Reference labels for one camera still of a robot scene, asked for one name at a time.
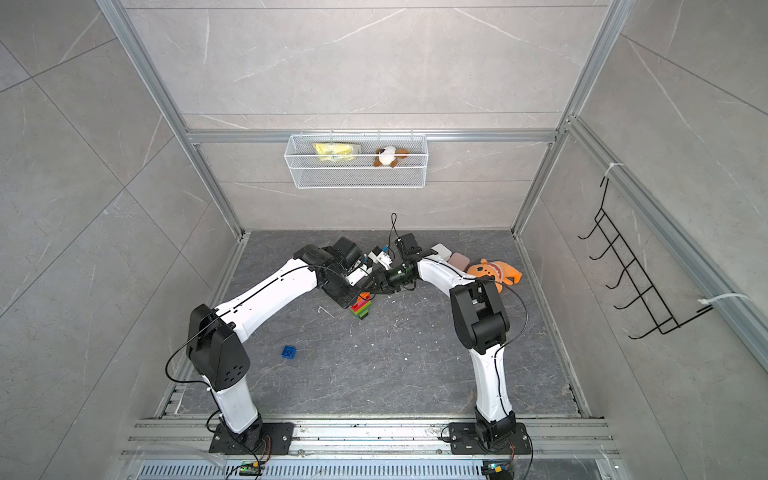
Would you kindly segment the aluminium mounting rail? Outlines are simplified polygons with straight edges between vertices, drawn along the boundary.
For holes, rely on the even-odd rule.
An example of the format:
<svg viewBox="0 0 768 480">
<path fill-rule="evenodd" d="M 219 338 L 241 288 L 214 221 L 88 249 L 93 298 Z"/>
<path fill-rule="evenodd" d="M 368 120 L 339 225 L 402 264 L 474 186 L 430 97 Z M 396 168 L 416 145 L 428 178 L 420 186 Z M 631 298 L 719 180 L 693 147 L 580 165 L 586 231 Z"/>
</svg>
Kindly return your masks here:
<svg viewBox="0 0 768 480">
<path fill-rule="evenodd" d="M 292 431 L 276 430 L 255 451 L 268 459 L 472 459 L 615 460 L 619 450 L 606 421 L 526 418 L 525 432 L 493 448 L 472 439 L 465 418 L 315 418 L 292 420 Z M 219 461 L 243 448 L 214 430 L 203 417 L 139 420 L 118 448 L 122 459 L 206 459 Z"/>
</svg>

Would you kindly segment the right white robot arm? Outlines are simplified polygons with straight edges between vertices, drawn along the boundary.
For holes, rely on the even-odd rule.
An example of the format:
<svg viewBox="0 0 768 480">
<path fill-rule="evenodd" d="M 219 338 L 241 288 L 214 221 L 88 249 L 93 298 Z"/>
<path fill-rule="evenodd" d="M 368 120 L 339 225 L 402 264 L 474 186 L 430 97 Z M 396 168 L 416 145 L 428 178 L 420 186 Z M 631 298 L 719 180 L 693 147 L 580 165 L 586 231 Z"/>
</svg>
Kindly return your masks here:
<svg viewBox="0 0 768 480">
<path fill-rule="evenodd" d="M 477 436 L 490 445 L 516 433 L 516 415 L 503 372 L 510 320 L 495 281 L 459 270 L 433 249 L 421 249 L 411 234 L 399 238 L 397 247 L 399 262 L 379 247 L 367 255 L 371 270 L 364 289 L 391 294 L 422 281 L 445 294 L 455 333 L 472 360 Z"/>
</svg>

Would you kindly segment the yellow packet in basket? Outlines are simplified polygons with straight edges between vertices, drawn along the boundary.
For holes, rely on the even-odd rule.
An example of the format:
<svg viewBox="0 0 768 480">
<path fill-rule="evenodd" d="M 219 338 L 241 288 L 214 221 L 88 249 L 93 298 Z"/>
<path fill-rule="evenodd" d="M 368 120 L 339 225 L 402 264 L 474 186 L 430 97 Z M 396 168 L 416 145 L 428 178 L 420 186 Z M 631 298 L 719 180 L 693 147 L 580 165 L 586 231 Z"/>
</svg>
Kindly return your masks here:
<svg viewBox="0 0 768 480">
<path fill-rule="evenodd" d="M 348 162 L 358 158 L 362 147 L 351 143 L 314 143 L 313 148 L 319 161 L 323 162 Z"/>
</svg>

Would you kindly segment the white rectangular box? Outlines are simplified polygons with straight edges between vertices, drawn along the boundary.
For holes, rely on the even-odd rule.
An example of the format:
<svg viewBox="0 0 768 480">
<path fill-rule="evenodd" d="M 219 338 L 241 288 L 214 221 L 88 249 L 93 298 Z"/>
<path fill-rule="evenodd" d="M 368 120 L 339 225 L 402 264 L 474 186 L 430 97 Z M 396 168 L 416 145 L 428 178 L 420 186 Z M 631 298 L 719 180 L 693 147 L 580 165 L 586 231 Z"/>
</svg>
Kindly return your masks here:
<svg viewBox="0 0 768 480">
<path fill-rule="evenodd" d="M 434 245 L 431 250 L 434 252 L 435 255 L 437 255 L 440 259 L 443 261 L 449 261 L 450 257 L 452 256 L 453 252 L 448 249 L 445 245 L 442 243 L 438 243 Z"/>
</svg>

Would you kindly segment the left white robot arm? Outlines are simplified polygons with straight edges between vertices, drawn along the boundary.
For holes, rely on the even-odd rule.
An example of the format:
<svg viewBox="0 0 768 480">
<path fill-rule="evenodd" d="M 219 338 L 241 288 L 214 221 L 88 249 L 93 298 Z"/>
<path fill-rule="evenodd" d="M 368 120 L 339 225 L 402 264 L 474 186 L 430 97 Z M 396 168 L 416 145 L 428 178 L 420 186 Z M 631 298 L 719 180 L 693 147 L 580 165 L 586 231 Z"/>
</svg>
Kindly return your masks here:
<svg viewBox="0 0 768 480">
<path fill-rule="evenodd" d="M 217 307 L 202 304 L 190 314 L 186 354 L 211 390 L 228 430 L 236 435 L 260 428 L 246 374 L 244 344 L 293 300 L 322 289 L 343 308 L 359 298 L 376 263 L 346 237 L 329 247 L 314 244 L 295 252 L 274 274 Z"/>
</svg>

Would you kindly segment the brown white plush toy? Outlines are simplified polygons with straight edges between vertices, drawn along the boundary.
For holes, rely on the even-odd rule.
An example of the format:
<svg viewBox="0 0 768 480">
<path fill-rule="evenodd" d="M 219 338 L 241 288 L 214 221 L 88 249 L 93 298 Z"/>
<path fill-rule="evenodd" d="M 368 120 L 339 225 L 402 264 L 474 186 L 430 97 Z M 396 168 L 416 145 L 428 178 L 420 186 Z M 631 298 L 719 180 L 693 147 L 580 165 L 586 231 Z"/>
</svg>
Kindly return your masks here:
<svg viewBox="0 0 768 480">
<path fill-rule="evenodd" d="M 375 152 L 373 166 L 394 168 L 401 160 L 405 160 L 408 156 L 409 151 L 407 149 L 386 146 Z"/>
</svg>

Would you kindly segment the black wall hook rack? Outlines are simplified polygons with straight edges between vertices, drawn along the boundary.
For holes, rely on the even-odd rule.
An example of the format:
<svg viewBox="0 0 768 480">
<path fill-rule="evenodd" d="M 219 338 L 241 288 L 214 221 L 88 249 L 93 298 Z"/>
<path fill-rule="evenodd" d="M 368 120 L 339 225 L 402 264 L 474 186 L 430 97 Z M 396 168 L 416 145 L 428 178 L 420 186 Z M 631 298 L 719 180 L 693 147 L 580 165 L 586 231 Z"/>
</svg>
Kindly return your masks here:
<svg viewBox="0 0 768 480">
<path fill-rule="evenodd" d="M 579 235 L 578 239 L 581 241 L 591 240 L 593 237 L 603 239 L 603 250 L 600 253 L 588 255 L 591 261 L 600 261 L 608 254 L 618 261 L 620 265 L 618 277 L 613 284 L 606 284 L 605 287 L 613 291 L 626 285 L 631 287 L 633 294 L 626 302 L 614 305 L 613 309 L 624 312 L 636 304 L 640 304 L 649 318 L 651 327 L 648 330 L 640 334 L 628 334 L 627 337 L 630 340 L 639 341 L 653 334 L 668 335 L 712 312 L 714 308 L 711 305 L 704 305 L 684 320 L 679 319 L 673 313 L 656 282 L 649 274 L 645 263 L 630 246 L 606 210 L 609 184 L 610 180 L 607 177 L 601 179 L 599 183 L 601 189 L 600 203 L 592 219 L 592 228 L 585 235 Z"/>
</svg>

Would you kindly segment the blue lego brick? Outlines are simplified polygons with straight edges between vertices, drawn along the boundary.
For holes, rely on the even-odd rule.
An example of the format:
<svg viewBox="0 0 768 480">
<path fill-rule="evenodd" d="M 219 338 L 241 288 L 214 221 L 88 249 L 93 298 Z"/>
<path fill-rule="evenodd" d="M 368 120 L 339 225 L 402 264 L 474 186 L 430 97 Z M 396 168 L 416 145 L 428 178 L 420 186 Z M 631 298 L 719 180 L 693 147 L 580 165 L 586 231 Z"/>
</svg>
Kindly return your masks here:
<svg viewBox="0 0 768 480">
<path fill-rule="evenodd" d="M 292 345 L 286 345 L 281 353 L 281 356 L 285 359 L 294 359 L 296 355 L 296 347 Z"/>
</svg>

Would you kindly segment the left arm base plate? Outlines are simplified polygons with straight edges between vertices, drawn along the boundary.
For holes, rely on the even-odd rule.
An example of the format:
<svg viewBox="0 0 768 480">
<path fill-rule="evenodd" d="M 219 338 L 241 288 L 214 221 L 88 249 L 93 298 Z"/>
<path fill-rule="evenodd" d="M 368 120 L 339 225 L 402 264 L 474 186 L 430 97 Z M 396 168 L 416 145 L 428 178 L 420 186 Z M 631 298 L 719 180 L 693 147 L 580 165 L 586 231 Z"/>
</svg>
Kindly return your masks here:
<svg viewBox="0 0 768 480">
<path fill-rule="evenodd" d="M 221 423 L 211 440 L 208 452 L 224 455 L 287 455 L 295 425 L 290 422 L 257 423 L 242 433 L 234 433 Z"/>
</svg>

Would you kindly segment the red lego brick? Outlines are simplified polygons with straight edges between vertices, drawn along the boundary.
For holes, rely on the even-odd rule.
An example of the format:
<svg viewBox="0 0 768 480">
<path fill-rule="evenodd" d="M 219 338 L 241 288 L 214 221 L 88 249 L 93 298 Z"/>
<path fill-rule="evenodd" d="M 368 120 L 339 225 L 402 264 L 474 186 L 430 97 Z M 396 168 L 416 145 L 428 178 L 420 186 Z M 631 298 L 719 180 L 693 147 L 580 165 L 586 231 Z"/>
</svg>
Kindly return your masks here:
<svg viewBox="0 0 768 480">
<path fill-rule="evenodd" d="M 356 302 L 354 305 L 350 307 L 350 310 L 353 312 L 354 310 L 360 310 L 360 309 L 369 309 L 371 302 L 365 302 L 365 303 L 358 303 Z"/>
</svg>

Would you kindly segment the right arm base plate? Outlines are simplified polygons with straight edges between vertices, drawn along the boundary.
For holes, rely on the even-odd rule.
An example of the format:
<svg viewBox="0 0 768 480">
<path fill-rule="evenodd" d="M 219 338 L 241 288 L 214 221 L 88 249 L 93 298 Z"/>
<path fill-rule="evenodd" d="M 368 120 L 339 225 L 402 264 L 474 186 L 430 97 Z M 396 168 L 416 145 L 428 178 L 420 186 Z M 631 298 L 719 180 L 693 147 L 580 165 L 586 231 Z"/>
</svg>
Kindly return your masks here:
<svg viewBox="0 0 768 480">
<path fill-rule="evenodd" d="M 526 426 L 517 423 L 514 429 L 501 432 L 481 428 L 475 422 L 451 422 L 440 434 L 453 455 L 529 455 L 533 452 Z"/>
</svg>

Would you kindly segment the orange plush toy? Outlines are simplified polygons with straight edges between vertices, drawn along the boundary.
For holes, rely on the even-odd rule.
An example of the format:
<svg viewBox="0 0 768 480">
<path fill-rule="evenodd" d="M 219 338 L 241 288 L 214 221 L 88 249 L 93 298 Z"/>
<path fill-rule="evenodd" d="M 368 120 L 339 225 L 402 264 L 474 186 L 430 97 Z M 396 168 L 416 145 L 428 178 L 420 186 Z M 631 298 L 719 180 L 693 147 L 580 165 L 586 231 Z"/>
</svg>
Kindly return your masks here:
<svg viewBox="0 0 768 480">
<path fill-rule="evenodd" d="M 522 280 L 522 273 L 503 261 L 482 259 L 479 263 L 471 265 L 467 273 L 475 277 L 491 277 L 499 293 L 505 286 L 518 284 Z"/>
</svg>

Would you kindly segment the pink rectangular box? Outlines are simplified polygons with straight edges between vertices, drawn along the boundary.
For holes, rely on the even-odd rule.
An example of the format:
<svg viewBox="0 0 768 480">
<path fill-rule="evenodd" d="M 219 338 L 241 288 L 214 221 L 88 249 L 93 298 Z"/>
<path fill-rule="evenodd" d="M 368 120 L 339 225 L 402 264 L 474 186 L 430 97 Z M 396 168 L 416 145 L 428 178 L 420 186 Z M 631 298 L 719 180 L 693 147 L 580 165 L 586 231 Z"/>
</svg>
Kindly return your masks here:
<svg viewBox="0 0 768 480">
<path fill-rule="evenodd" d="M 459 252 L 453 252 L 448 263 L 462 272 L 466 272 L 471 266 L 470 258 Z"/>
</svg>

